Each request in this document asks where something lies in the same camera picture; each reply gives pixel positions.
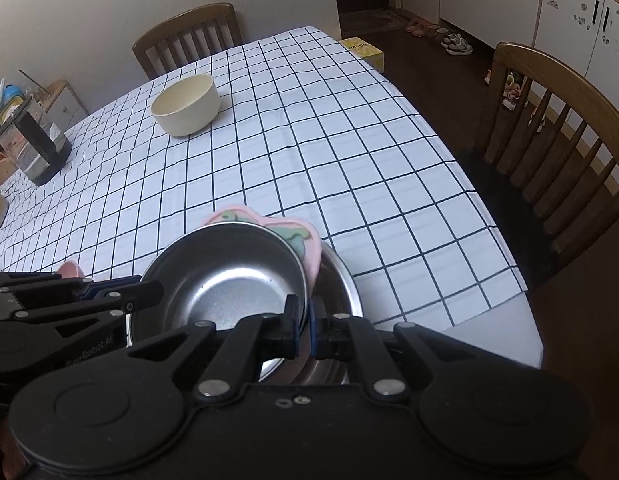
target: cabinet door handle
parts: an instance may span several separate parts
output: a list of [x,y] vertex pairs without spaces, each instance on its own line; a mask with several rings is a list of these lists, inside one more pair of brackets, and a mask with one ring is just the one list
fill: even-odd
[[596,0],[596,5],[593,8],[592,25],[596,25],[596,15],[597,14],[598,14],[598,0]]
[[605,32],[605,28],[607,27],[607,18],[609,17],[609,7],[605,11],[605,21],[603,22],[603,32]]

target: yellow box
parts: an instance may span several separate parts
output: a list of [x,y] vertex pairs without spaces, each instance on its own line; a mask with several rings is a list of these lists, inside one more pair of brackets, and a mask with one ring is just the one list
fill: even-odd
[[347,50],[351,50],[354,54],[362,57],[365,62],[374,67],[378,72],[383,73],[385,70],[385,54],[383,54],[382,50],[367,43],[367,41],[363,41],[361,38],[347,38],[346,40],[340,40],[338,43]]

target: stainless steel bowl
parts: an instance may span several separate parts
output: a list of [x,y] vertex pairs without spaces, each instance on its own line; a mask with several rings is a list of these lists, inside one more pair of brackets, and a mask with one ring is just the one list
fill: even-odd
[[[189,233],[167,247],[142,281],[158,280],[163,300],[132,314],[132,342],[198,320],[219,330],[253,314],[283,311],[288,294],[300,298],[301,328],[307,318],[307,276],[298,255],[273,231],[257,224],[220,222]],[[281,360],[266,362],[261,379]]]

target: metal screw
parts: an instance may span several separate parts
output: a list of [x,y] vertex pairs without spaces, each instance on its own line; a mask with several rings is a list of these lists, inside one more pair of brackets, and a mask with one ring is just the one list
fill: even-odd
[[382,396],[395,396],[404,392],[406,386],[398,379],[381,379],[374,383],[374,391]]
[[218,397],[226,394],[229,390],[229,384],[219,379],[210,379],[198,385],[198,391],[205,397]]
[[294,397],[294,402],[296,404],[309,404],[311,402],[311,399],[309,397],[305,397],[304,395],[299,395],[297,397]]
[[287,408],[291,408],[294,405],[294,403],[291,402],[291,400],[289,399],[276,399],[274,404],[278,406],[279,408],[282,408],[283,410],[286,410]]

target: electric kettle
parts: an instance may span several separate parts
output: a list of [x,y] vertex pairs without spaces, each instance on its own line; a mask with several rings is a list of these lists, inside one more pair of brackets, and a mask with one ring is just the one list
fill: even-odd
[[42,186],[67,162],[71,142],[29,97],[0,127],[0,151],[36,186]]

